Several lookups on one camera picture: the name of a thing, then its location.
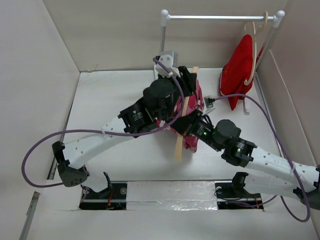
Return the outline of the white clothes rack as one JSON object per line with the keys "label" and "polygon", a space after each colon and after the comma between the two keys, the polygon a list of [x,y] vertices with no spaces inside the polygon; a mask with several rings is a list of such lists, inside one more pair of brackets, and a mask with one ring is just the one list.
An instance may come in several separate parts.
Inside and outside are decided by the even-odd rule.
{"label": "white clothes rack", "polygon": [[[261,49],[257,50],[256,66],[255,66],[255,70],[254,70],[254,75],[255,75],[255,71],[257,70],[257,68],[258,68],[258,66],[260,64],[260,60],[262,59],[262,55],[264,53],[265,48],[268,46],[268,43],[269,43],[270,39],[272,38],[272,36],[273,36],[274,32],[276,31],[276,29],[279,27],[279,25],[280,25],[282,19],[284,18],[284,16],[285,16],[285,12],[283,10],[278,11],[273,16],[272,15],[268,15],[267,23],[268,22],[272,22],[272,27],[271,27],[271,29],[270,29],[270,31],[269,31],[264,43],[262,44]],[[160,26],[161,26],[160,53],[164,52],[164,49],[165,49],[166,27],[167,27],[167,24],[168,24],[168,22],[170,20],[172,20],[172,21],[173,20],[178,20],[178,21],[182,21],[182,20],[186,20],[186,21],[187,20],[228,21],[228,22],[244,22],[244,23],[247,23],[247,22],[251,23],[252,21],[254,21],[255,27],[258,30],[258,27],[263,24],[263,19],[264,19],[263,15],[262,16],[171,15],[171,14],[169,14],[169,12],[166,9],[163,9],[161,11],[161,19],[160,19]],[[246,25],[244,25],[244,36],[245,35],[252,35],[252,34],[247,33],[247,26]],[[230,109],[234,110],[236,108],[236,105],[237,105],[238,101],[242,100],[243,101],[243,111],[245,113],[249,113],[250,112],[250,107],[248,105],[248,101],[245,99],[246,94],[238,94],[238,93],[236,93],[236,94],[226,95],[228,97]]]}

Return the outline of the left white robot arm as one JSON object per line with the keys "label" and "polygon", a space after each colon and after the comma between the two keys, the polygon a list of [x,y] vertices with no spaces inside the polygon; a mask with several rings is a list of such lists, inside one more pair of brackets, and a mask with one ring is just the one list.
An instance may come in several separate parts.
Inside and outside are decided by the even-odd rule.
{"label": "left white robot arm", "polygon": [[126,141],[151,135],[172,126],[180,118],[186,97],[192,96],[197,88],[197,74],[185,66],[159,68],[158,78],[142,92],[134,104],[120,111],[118,116],[102,127],[101,131],[86,135],[78,140],[52,145],[57,170],[65,187],[84,185],[100,198],[111,194],[111,185],[92,176],[86,163],[99,154]]}

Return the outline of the beige wooden hanger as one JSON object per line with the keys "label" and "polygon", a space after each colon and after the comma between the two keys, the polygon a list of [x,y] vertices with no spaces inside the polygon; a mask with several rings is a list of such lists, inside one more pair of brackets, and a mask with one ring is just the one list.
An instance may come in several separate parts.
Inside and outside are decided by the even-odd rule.
{"label": "beige wooden hanger", "polygon": [[[191,73],[193,74],[192,76],[195,76],[195,88],[196,88],[196,80],[197,80],[197,70],[198,70],[198,67],[193,67],[192,71],[191,71]],[[180,110],[182,110],[182,113],[181,113],[182,117],[186,116],[189,97],[190,96],[186,96],[184,99],[184,105],[181,104]],[[182,136],[180,134],[177,134],[177,139],[176,139],[176,144],[175,144],[175,152],[174,152],[174,161],[175,162],[182,161],[183,148],[184,148],[184,144],[183,144],[184,137],[188,137],[188,136]]]}

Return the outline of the pink camouflage trousers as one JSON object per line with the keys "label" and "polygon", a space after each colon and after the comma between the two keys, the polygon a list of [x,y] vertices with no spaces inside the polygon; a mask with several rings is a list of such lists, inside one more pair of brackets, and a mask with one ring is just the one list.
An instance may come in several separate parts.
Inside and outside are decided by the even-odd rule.
{"label": "pink camouflage trousers", "polygon": [[[199,83],[199,80],[196,80],[196,89],[195,93],[191,95],[188,99],[186,115],[191,114],[194,110],[204,110],[204,98],[202,89]],[[173,118],[181,109],[182,103],[181,98],[178,98],[178,101],[173,109],[171,117]],[[198,138],[195,136],[188,136],[183,138],[183,146],[185,149],[191,149],[193,152],[197,151],[198,148]]]}

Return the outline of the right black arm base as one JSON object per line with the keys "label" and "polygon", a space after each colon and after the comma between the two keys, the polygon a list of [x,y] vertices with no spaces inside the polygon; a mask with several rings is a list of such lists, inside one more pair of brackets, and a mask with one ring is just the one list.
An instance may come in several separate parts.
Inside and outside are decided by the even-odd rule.
{"label": "right black arm base", "polygon": [[248,173],[237,172],[232,180],[216,181],[214,195],[219,210],[263,210],[260,193],[249,193],[244,189]]}

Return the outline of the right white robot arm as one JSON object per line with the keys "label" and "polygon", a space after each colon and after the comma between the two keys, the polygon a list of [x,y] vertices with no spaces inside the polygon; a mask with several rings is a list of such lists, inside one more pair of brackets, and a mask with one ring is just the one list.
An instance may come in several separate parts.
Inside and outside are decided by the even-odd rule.
{"label": "right white robot arm", "polygon": [[320,208],[320,169],[300,163],[289,163],[251,141],[240,137],[241,129],[228,119],[216,125],[195,110],[178,118],[172,128],[179,134],[195,136],[217,152],[228,164],[260,171],[261,176],[237,172],[232,179],[231,191],[237,197],[265,193],[300,201],[310,208]]}

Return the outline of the beige hanger with red garment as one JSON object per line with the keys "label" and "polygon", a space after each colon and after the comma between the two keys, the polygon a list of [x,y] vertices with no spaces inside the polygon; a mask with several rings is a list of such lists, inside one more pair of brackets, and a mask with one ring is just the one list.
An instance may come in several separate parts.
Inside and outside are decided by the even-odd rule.
{"label": "beige hanger with red garment", "polygon": [[263,13],[263,24],[261,26],[258,27],[258,29],[256,29],[256,25],[255,22],[252,21],[252,34],[251,39],[252,39],[252,67],[251,67],[251,73],[248,79],[244,80],[244,85],[248,86],[252,81],[253,81],[253,77],[254,77],[254,72],[255,72],[255,67],[256,67],[256,58],[257,58],[257,35],[261,32],[264,31],[264,28],[268,22],[268,17],[269,17],[269,13],[267,11],[265,11]]}

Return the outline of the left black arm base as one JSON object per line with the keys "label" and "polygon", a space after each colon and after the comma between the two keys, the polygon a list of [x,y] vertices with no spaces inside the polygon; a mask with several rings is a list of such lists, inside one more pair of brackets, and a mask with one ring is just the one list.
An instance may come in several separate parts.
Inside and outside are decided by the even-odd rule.
{"label": "left black arm base", "polygon": [[107,188],[94,192],[91,188],[81,185],[82,195],[79,202],[81,210],[123,211],[127,209],[127,181],[111,181],[104,172]]}

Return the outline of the red shorts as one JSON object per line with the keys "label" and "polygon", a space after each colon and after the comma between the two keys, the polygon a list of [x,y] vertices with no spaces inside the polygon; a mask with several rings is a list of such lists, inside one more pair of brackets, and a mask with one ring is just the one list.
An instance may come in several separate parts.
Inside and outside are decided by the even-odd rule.
{"label": "red shorts", "polygon": [[219,94],[221,96],[232,94],[246,94],[252,87],[251,81],[253,66],[253,39],[246,34],[235,48],[229,62],[220,74]]}

